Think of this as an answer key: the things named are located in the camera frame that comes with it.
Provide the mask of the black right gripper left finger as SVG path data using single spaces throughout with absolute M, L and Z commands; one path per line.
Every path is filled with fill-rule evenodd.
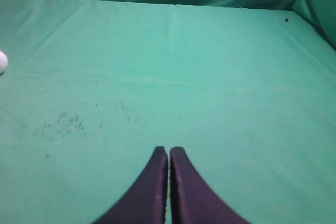
M 167 177 L 167 153 L 157 146 L 131 187 L 94 223 L 165 223 Z

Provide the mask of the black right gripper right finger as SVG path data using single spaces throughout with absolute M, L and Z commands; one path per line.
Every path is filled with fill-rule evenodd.
M 173 223 L 247 223 L 209 187 L 182 147 L 170 151 Z

